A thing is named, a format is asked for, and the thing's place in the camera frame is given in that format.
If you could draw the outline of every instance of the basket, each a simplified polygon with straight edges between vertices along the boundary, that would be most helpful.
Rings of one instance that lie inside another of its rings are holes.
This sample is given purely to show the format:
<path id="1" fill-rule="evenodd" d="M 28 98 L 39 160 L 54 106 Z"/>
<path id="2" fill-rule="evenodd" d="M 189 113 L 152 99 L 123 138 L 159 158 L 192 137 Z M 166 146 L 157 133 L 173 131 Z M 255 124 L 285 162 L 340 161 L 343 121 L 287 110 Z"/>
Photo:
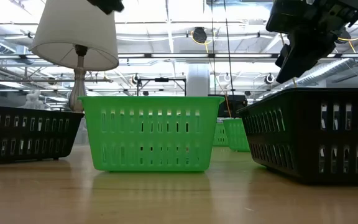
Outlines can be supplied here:
<path id="1" fill-rule="evenodd" d="M 223 120 L 229 147 L 233 151 L 249 152 L 249 145 L 241 119 Z"/>
<path id="2" fill-rule="evenodd" d="M 204 171 L 220 97 L 83 96 L 94 168 Z"/>
<path id="3" fill-rule="evenodd" d="M 240 114 L 259 164 L 303 182 L 358 184 L 358 89 L 284 90 Z"/>
<path id="4" fill-rule="evenodd" d="M 0 163 L 71 153 L 83 114 L 0 107 Z"/>
<path id="5" fill-rule="evenodd" d="M 227 136 L 222 122 L 216 123 L 213 146 L 228 146 Z"/>

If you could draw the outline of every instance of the lamp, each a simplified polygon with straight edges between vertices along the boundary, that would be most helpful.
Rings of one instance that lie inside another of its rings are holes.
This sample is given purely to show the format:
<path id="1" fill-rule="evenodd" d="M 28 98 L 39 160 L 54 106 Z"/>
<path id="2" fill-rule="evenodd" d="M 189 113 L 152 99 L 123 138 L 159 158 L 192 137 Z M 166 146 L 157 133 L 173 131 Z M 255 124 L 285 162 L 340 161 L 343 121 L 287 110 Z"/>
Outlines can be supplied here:
<path id="1" fill-rule="evenodd" d="M 106 15 L 87 0 L 48 0 L 31 51 L 54 64 L 74 68 L 69 106 L 82 112 L 77 97 L 86 95 L 86 71 L 119 65 L 114 12 Z"/>

